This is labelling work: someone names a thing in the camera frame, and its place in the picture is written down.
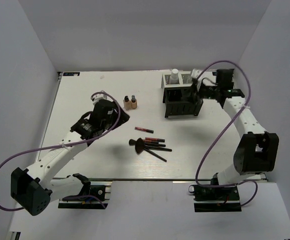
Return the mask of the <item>pink teal cosmetic tube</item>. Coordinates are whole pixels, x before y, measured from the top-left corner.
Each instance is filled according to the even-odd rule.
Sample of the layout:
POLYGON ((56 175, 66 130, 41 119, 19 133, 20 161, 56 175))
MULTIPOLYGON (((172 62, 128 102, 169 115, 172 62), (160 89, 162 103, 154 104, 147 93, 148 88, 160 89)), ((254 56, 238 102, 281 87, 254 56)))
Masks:
POLYGON ((179 78, 177 74, 171 74, 168 81, 169 85, 179 84, 179 78))

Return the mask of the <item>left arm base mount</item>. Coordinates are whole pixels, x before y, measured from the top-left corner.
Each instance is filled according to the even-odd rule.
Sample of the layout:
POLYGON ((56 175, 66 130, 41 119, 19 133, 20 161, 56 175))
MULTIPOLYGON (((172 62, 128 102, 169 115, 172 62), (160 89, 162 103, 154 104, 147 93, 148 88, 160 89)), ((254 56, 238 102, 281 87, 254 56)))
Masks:
POLYGON ((104 210, 111 196, 110 181, 92 181, 89 191, 69 200, 59 200, 59 209, 104 210))

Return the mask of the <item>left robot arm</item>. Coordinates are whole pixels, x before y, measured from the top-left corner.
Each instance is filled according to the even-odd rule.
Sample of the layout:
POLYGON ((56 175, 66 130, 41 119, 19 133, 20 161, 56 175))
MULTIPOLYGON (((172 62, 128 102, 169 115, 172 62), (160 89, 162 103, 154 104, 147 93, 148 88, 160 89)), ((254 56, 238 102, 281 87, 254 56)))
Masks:
POLYGON ((63 179, 55 175, 80 152, 87 149, 97 137, 121 126, 130 116, 115 102, 101 99, 92 111, 85 113, 67 133, 57 149, 43 158, 11 174, 11 197, 32 216, 40 214, 55 200, 84 200, 90 197, 90 181, 74 173, 63 179))

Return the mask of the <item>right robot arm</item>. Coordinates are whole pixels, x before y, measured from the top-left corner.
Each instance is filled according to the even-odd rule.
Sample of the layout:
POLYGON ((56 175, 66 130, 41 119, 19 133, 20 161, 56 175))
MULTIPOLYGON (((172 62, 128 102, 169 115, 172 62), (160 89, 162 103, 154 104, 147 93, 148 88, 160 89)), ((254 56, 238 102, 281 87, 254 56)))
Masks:
POLYGON ((279 137, 261 126, 249 109, 248 97, 234 88, 233 69, 219 69, 216 73, 215 85, 205 85, 202 71, 192 70, 190 97, 194 100, 216 100, 231 118, 229 124, 235 126, 241 138, 233 163, 212 177, 211 195, 220 200, 228 194, 228 187, 274 170, 279 137))

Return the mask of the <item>white jar cap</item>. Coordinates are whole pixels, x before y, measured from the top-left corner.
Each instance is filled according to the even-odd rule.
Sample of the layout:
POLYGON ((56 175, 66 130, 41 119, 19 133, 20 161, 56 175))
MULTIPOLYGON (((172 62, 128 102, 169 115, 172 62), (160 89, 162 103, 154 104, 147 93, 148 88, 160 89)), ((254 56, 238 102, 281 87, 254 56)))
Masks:
POLYGON ((179 73, 178 69, 176 69, 176 68, 172 69, 171 78, 178 79, 178 73, 179 73))

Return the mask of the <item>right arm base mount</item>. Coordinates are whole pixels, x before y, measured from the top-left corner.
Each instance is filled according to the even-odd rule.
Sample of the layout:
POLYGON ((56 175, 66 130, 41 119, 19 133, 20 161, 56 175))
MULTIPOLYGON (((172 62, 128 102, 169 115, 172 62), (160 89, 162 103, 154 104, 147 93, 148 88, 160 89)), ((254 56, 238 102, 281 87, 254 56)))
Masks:
POLYGON ((190 185, 188 191, 194 196, 194 211, 196 213, 242 211, 237 187, 206 188, 190 185))

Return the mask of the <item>foundation bottle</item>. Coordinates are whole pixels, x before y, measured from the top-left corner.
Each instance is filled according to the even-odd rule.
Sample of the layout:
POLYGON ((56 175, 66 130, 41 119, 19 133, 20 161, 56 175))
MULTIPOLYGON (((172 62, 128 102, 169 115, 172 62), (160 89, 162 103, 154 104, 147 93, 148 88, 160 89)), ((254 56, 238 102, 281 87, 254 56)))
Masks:
POLYGON ((131 109, 131 101, 130 101, 130 99, 129 99, 129 97, 127 95, 124 97, 123 103, 124 103, 124 108, 126 110, 130 110, 131 109))
POLYGON ((136 99, 135 95, 132 95, 131 96, 131 108, 134 110, 134 109, 137 109, 137 107, 138 107, 137 99, 136 99))

